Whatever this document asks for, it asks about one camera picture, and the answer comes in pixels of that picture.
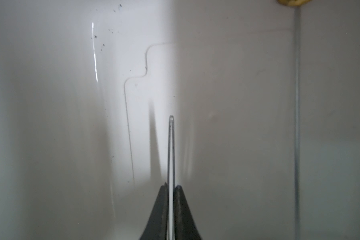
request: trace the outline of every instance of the thin metal rod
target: thin metal rod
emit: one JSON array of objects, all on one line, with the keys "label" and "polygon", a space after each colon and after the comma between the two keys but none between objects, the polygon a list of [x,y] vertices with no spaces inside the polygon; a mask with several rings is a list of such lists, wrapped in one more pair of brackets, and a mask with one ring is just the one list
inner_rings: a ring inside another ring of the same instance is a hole
[{"label": "thin metal rod", "polygon": [[173,168],[172,186],[173,188],[175,188],[175,120],[172,115],[169,117],[169,127],[168,127],[168,169],[167,169],[168,185],[169,185],[169,175],[170,175],[169,173],[170,173],[170,163],[171,163],[171,147],[172,147],[172,168]]},{"label": "thin metal rod", "polygon": [[301,9],[294,12],[294,51],[295,51],[295,136],[294,136],[294,188],[295,188],[295,240],[300,240],[300,47],[301,47]]},{"label": "thin metal rod", "polygon": [[[170,163],[171,163],[171,149],[172,149],[172,189],[170,188]],[[173,191],[175,189],[175,120],[171,115],[169,117],[169,127],[168,127],[168,169],[167,169],[167,182],[168,182],[168,193],[171,199],[173,197]],[[175,239],[175,232],[173,231],[173,204],[169,204],[170,209],[168,211],[168,239]]]}]

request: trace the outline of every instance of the metal wire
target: metal wire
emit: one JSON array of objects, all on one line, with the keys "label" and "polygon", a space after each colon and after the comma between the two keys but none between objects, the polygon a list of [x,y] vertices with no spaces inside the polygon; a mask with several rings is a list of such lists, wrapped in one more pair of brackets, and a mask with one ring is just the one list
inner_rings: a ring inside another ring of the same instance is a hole
[{"label": "metal wire", "polygon": [[[170,163],[171,163],[171,149],[172,149],[172,190],[170,188]],[[167,169],[167,182],[168,182],[168,189],[169,195],[173,196],[173,190],[175,189],[175,120],[174,117],[171,115],[169,117],[169,127],[168,127],[168,169]],[[168,215],[172,216],[173,219],[173,205],[170,204],[172,208],[169,209]],[[173,222],[170,224],[168,218],[168,235],[172,233],[172,238],[175,239],[175,233],[173,228]]]},{"label": "metal wire", "polygon": [[294,136],[294,189],[295,189],[295,240],[300,240],[300,46],[301,9],[294,12],[294,51],[295,51],[295,136]]}]

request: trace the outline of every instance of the black pliers jaw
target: black pliers jaw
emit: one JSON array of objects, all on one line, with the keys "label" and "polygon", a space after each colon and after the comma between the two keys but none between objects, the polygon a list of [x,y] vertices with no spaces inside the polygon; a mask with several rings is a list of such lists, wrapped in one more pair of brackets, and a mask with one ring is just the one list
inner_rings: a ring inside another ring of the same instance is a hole
[{"label": "black pliers jaw", "polygon": [[[170,182],[170,150],[172,149],[173,166],[173,225],[175,240],[201,240],[197,231],[183,188],[175,187],[175,122],[173,116],[169,117],[168,131],[168,184]],[[165,183],[160,187],[147,226],[140,240],[167,240],[168,214],[169,214],[169,188]]]}]

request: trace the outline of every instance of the yellow object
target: yellow object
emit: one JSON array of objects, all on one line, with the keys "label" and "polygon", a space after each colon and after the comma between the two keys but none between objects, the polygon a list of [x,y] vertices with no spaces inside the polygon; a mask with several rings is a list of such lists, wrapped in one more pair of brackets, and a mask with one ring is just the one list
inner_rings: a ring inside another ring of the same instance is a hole
[{"label": "yellow object", "polygon": [[289,7],[298,7],[309,1],[311,0],[278,0],[279,3]]}]

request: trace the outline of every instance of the white surface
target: white surface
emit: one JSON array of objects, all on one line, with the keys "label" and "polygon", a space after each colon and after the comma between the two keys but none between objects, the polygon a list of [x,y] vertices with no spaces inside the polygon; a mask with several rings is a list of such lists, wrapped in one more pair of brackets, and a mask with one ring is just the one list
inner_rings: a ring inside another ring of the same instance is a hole
[{"label": "white surface", "polygon": [[[292,239],[292,23],[274,0],[0,1],[0,239],[138,239],[170,113],[202,236]],[[360,1],[310,2],[302,34],[303,236],[360,239]]]}]

